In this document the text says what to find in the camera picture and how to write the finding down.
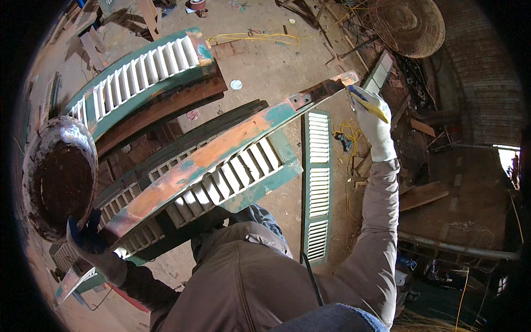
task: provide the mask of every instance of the green wooden shutter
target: green wooden shutter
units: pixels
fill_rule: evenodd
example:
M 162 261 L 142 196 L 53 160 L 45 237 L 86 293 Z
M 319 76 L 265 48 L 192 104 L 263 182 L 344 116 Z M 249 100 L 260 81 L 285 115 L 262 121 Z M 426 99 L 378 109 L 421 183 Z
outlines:
M 304 115 L 304 201 L 301 248 L 311 266 L 326 262 L 330 242 L 332 162 L 330 113 L 313 109 Z

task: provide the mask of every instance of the gray pants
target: gray pants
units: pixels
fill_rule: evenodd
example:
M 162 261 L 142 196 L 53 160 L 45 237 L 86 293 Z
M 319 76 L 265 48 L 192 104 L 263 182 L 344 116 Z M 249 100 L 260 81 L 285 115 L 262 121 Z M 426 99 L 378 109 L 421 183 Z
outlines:
M 278 226 L 277 220 L 275 219 L 275 217 L 272 214 L 270 214 L 266 209 L 259 206 L 257 203 L 251 204 L 250 206 L 246 207 L 240 212 L 233 214 L 229 217 L 229 227 L 236 223 L 244 223 L 244 222 L 256 222 L 256 223 L 264 225 L 287 244 L 286 239 L 282 235 L 282 229 L 280 229 L 280 226 Z M 221 220 L 220 224 L 218 224 L 214 228 L 192 238 L 191 246 L 192 246 L 192 252 L 194 255 L 195 262 L 197 262 L 198 260 L 199 251 L 201 250 L 201 247 L 203 246 L 203 242 L 210 235 L 212 235 L 212 233 L 215 230 L 221 229 L 223 227 L 224 227 L 223 220 Z

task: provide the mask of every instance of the blue glove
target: blue glove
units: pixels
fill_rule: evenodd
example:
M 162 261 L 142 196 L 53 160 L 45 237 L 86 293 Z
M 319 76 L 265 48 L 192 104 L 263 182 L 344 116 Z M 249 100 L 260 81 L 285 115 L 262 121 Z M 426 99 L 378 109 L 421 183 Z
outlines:
M 76 220 L 68 217 L 66 239 L 81 258 L 91 263 L 108 282 L 120 287 L 127 276 L 127 264 L 98 236 L 100 218 L 101 210 L 93 209 L 85 227 L 78 230 Z
M 74 217 L 68 217 L 68 226 L 74 243 L 79 249 L 92 254 L 103 254 L 105 243 L 98 236 L 98 225 L 101 218 L 100 209 L 92 209 L 89 219 L 83 229 L 78 230 L 77 221 Z

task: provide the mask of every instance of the yellow extension cord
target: yellow extension cord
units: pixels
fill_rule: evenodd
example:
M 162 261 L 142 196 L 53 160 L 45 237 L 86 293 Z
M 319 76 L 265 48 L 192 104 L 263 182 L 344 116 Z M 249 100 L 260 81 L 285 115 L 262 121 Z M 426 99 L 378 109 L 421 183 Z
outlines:
M 334 25 L 336 25 L 337 23 L 341 22 L 344 18 L 346 18 L 347 16 L 349 16 L 349 14 L 354 10 L 354 9 L 367 9 L 367 8 L 360 8 L 359 6 L 363 5 L 364 3 L 366 3 L 367 0 L 361 2 L 359 5 L 357 5 L 356 7 L 348 7 L 347 5 L 345 5 L 345 3 L 343 3 L 343 6 L 345 6 L 346 8 L 350 9 L 348 11 L 348 13 L 345 14 L 345 16 L 343 16 L 342 18 L 340 18 L 339 20 L 337 20 L 336 22 L 334 22 L 332 25 L 328 26 L 327 28 L 323 29 L 322 31 L 319 31 L 317 33 L 314 33 L 312 35 L 307 35 L 307 36 L 301 36 L 301 37 L 298 37 L 298 36 L 293 36 L 293 35 L 287 35 L 285 33 L 272 33 L 270 35 L 266 35 L 266 34 L 263 34 L 263 35 L 258 35 L 257 37 L 244 37 L 244 38 L 239 38 L 239 37 L 229 37 L 229 36 L 239 36 L 239 35 L 246 35 L 248 36 L 247 32 L 237 32 L 237 33 L 222 33 L 220 35 L 216 35 L 214 37 L 205 37 L 208 42 L 212 42 L 212 40 L 214 40 L 216 43 L 219 44 L 219 41 L 218 39 L 230 39 L 230 40 L 271 40 L 271 41 L 278 41 L 278 42 L 283 42 L 284 44 L 288 44 L 288 45 L 297 45 L 299 43 L 299 40 L 302 39 L 302 38 L 308 38 L 308 37 L 313 37 L 313 36 L 317 36 L 318 34 L 324 32 L 324 31 L 327 31 L 328 29 L 330 29 L 331 27 L 333 27 Z M 276 37 L 276 36 L 282 36 L 282 37 L 288 37 L 288 38 L 291 38 L 291 39 L 294 39 L 295 42 L 290 42 L 290 41 L 284 41 L 284 40 L 281 40 L 281 39 L 277 39 L 277 38 L 271 38 L 271 37 Z
M 350 130 L 350 134 L 344 132 L 345 128 Z M 345 157 L 342 153 L 340 153 L 336 149 L 336 147 L 334 147 L 332 145 L 334 151 L 342 159 L 346 159 L 347 160 L 347 163 L 346 163 L 347 164 L 347 178 L 349 178 L 350 159 L 353 158 L 356 155 L 356 152 L 358 150 L 358 140 L 361 137 L 364 137 L 365 140 L 367 141 L 367 137 L 365 137 L 365 135 L 363 134 L 362 130 L 356 126 L 356 124 L 354 123 L 354 120 L 352 120 L 352 119 L 345 120 L 345 121 L 343 121 L 343 123 L 335 123 L 335 124 L 333 124 L 333 126 L 332 126 L 332 136 L 335 137 L 336 134 L 338 134 L 338 133 L 342 133 L 343 135 L 345 135 L 345 137 L 347 139 L 352 141 L 352 152 L 350 153 L 350 156 L 348 156 L 348 157 Z M 347 249 L 350 250 L 350 252 L 352 252 L 352 249 L 350 248 L 350 245 L 348 245 L 348 241 L 347 241 L 348 226 L 350 225 L 350 221 L 351 220 L 355 221 L 355 222 L 358 222 L 358 221 L 362 220 L 362 219 L 354 218 L 354 216 L 352 215 L 352 212 L 350 210 L 350 198 L 352 197 L 352 194 L 354 192 L 355 192 L 355 190 L 352 190 L 350 195 L 348 194 L 348 181 L 345 181 L 345 197 L 346 197 L 345 211 L 346 211 L 346 214 L 347 214 L 347 229 L 345 230 L 345 244 L 347 245 Z

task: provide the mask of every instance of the black cable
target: black cable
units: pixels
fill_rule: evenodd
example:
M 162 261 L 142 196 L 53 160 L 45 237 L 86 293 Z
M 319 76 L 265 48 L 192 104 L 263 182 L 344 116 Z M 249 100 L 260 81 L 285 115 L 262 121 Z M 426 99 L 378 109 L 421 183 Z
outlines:
M 320 307 L 323 306 L 323 297 L 321 296 L 321 291 L 319 290 L 319 286 L 317 285 L 317 282 L 315 281 L 315 276 L 312 272 L 312 267 L 310 266 L 310 262 L 308 261 L 308 256 L 304 252 L 301 252 L 301 257 L 304 260 L 304 263 L 306 264 L 306 269 L 308 270 L 308 275 L 310 276 L 310 280 L 312 281 L 313 290 L 315 291 L 315 296 L 317 297 L 317 303 Z
M 491 278 L 492 278 L 492 272 L 489 274 L 489 281 L 487 282 L 487 287 L 485 289 L 485 295 L 483 295 L 483 300 L 481 301 L 481 305 L 479 306 L 479 310 L 477 311 L 476 320 L 474 320 L 474 324 L 472 327 L 474 327 L 477 323 L 477 319 L 479 318 L 479 314 L 481 313 L 481 309 L 483 308 L 483 303 L 485 302 L 485 298 L 487 297 L 487 292 L 489 291 L 489 286 L 491 284 Z
M 96 309 L 98 309 L 98 307 L 103 303 L 103 301 L 105 301 L 105 299 L 107 298 L 107 296 L 113 291 L 113 288 L 114 288 L 114 285 L 111 284 L 110 285 L 110 290 L 109 292 L 107 293 L 107 295 L 105 295 L 105 297 L 103 298 L 103 300 L 101 300 L 101 302 L 94 308 L 94 309 L 90 309 L 90 311 L 95 311 Z

